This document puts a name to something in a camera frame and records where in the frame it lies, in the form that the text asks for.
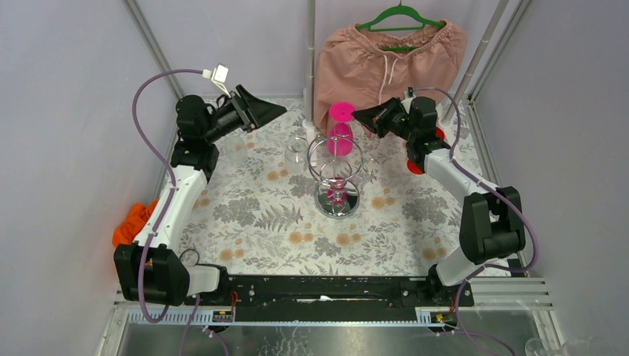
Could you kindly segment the red plastic wine glass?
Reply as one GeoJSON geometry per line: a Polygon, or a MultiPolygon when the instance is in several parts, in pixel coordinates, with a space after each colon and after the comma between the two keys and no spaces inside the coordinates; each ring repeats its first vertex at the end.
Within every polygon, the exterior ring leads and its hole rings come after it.
{"type": "Polygon", "coordinates": [[[424,174],[425,160],[435,151],[449,150],[451,147],[444,141],[445,134],[440,128],[413,131],[406,141],[408,166],[414,166],[413,172],[424,174]]]}

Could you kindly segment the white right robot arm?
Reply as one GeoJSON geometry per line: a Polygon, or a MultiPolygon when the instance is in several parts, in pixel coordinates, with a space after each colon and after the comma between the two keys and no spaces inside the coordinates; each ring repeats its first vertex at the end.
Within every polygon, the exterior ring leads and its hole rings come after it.
{"type": "Polygon", "coordinates": [[[480,267],[524,249],[519,192],[512,187],[500,188],[455,161],[453,146],[438,134],[438,110],[433,99],[393,98],[352,115],[380,138],[387,134],[402,138],[408,160],[461,204],[459,247],[432,267],[429,276],[433,280],[425,286],[429,302],[446,304],[455,295],[454,286],[480,267]]]}

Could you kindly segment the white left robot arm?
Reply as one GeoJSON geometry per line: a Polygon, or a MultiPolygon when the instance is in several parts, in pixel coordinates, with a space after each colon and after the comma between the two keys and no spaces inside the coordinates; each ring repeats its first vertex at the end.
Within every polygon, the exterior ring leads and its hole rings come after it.
{"type": "Polygon", "coordinates": [[[287,110],[238,85],[216,107],[200,96],[187,95],[175,111],[180,140],[168,163],[168,181],[145,226],[131,244],[116,247],[113,260],[126,300],[180,306],[199,294],[219,305],[230,295],[226,268],[185,266],[179,258],[180,237],[216,168],[220,155],[216,142],[236,130],[260,129],[287,110]]]}

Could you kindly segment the clear ribbed wine glass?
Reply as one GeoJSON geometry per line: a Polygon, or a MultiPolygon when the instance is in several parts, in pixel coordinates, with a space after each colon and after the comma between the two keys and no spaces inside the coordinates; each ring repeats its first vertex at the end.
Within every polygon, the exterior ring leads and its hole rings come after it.
{"type": "Polygon", "coordinates": [[[286,143],[284,163],[290,175],[303,174],[307,169],[309,143],[305,137],[293,136],[286,143]]]}

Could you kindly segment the pink plastic wine glass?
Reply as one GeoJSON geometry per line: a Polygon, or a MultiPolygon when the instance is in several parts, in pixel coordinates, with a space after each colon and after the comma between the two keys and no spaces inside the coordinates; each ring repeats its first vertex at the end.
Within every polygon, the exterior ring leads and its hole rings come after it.
{"type": "Polygon", "coordinates": [[[349,125],[353,119],[354,110],[354,106],[349,102],[334,103],[329,109],[332,130],[326,148],[330,154],[327,168],[331,176],[328,178],[329,186],[326,196],[334,211],[340,211],[346,204],[346,192],[344,190],[346,179],[355,172],[352,163],[347,159],[354,146],[352,143],[354,136],[349,125]]]}

